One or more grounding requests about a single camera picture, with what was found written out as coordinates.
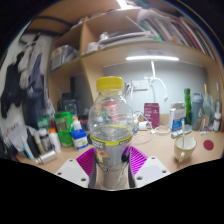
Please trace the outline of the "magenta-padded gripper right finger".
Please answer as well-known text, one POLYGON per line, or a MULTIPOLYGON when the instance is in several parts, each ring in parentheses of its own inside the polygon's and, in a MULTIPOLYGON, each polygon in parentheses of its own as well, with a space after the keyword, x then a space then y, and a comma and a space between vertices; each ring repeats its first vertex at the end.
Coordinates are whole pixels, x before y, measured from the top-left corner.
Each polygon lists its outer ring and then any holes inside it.
POLYGON ((170 174, 156 156, 147 157, 143 152, 129 146, 128 182, 131 188, 140 188, 170 174))

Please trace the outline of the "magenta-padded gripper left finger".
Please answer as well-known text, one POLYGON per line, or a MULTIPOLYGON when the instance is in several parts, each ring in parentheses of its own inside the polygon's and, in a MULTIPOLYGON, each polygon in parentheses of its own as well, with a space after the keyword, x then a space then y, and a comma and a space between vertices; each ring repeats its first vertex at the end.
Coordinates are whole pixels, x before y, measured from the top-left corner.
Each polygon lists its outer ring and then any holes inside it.
POLYGON ((67 151, 65 162, 56 175, 78 186, 94 189, 96 185, 96 163, 93 148, 67 151))

